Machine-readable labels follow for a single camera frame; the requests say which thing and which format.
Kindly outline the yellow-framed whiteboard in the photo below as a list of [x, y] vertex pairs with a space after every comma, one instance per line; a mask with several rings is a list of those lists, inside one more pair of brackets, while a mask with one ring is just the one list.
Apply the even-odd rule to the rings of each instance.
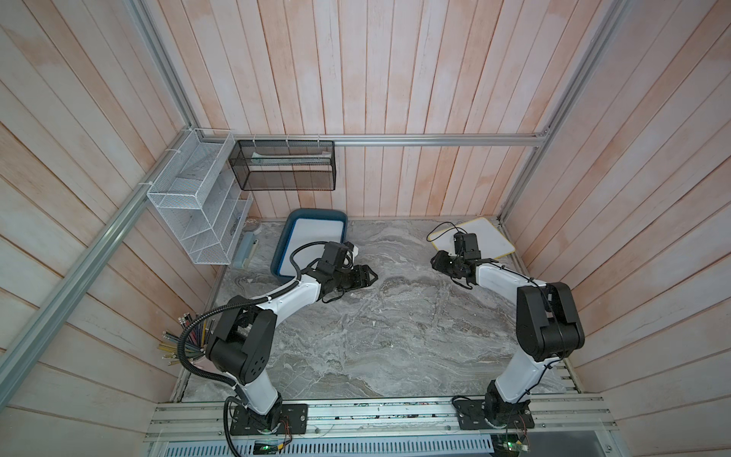
[[454, 236], [458, 232], [474, 233], [477, 236], [478, 247], [483, 258], [501, 259], [515, 252], [515, 247], [508, 238], [500, 232], [488, 219], [480, 217], [462, 224], [452, 226], [443, 224], [428, 234], [428, 242], [437, 251], [447, 251], [455, 255]]

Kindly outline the teal plastic storage box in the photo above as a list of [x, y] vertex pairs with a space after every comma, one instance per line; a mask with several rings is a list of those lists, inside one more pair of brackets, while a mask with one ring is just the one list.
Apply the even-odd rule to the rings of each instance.
[[335, 209], [297, 209], [293, 211], [281, 233], [274, 257], [270, 264], [270, 272], [281, 283], [289, 282], [295, 276], [295, 270], [289, 260], [291, 253], [311, 242], [346, 241], [348, 217]]

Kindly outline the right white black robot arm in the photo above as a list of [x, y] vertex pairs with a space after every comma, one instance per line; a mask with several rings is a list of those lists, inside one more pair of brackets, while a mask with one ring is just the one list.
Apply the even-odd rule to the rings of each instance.
[[432, 268], [464, 289], [489, 289], [516, 307], [519, 348], [485, 393], [485, 419], [502, 428], [527, 408], [531, 390], [546, 373], [584, 346], [586, 336], [567, 284], [546, 283], [483, 258], [474, 233], [457, 232], [454, 245], [453, 254], [437, 251], [430, 260]]

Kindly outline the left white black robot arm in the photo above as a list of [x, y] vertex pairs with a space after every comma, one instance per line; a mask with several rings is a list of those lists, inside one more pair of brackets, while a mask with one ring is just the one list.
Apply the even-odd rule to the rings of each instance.
[[289, 257], [294, 268], [289, 283], [256, 298], [235, 296], [217, 308], [220, 318], [206, 356], [249, 411], [266, 416], [281, 402], [267, 373], [277, 326], [303, 308], [338, 301], [377, 282], [377, 273], [356, 264], [356, 256], [350, 242], [306, 243]]

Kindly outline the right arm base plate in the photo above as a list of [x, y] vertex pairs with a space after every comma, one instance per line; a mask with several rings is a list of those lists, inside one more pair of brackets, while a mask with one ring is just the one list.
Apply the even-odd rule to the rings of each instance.
[[535, 422], [528, 402], [510, 404], [500, 396], [487, 394], [485, 398], [470, 399], [457, 395], [450, 403], [455, 410], [461, 430], [530, 430]]

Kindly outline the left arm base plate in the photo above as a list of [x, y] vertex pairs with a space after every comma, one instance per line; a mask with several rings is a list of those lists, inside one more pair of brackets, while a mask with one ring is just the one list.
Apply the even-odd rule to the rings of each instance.
[[307, 404], [285, 404], [274, 406], [266, 415], [259, 414], [248, 407], [237, 406], [233, 410], [230, 433], [233, 436], [264, 436], [304, 434], [308, 424]]

